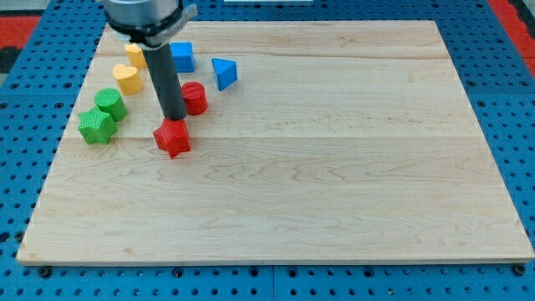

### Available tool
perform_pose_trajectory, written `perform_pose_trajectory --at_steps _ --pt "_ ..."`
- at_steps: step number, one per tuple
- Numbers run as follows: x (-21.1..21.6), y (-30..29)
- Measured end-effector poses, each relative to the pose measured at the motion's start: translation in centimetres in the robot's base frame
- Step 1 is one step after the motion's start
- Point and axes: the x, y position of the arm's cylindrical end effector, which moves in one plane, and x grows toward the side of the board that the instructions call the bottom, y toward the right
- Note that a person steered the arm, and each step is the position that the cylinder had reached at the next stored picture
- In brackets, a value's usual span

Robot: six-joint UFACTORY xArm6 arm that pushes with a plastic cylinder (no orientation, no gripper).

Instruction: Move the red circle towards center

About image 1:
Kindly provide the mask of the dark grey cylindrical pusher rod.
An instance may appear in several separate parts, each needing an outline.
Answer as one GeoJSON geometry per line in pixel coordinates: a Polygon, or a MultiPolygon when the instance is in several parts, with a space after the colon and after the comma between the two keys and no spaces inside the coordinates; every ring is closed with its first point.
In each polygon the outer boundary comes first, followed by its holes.
{"type": "Polygon", "coordinates": [[[157,49],[144,50],[143,53],[163,116],[168,120],[185,119],[186,105],[171,46],[165,44],[157,49]]]}

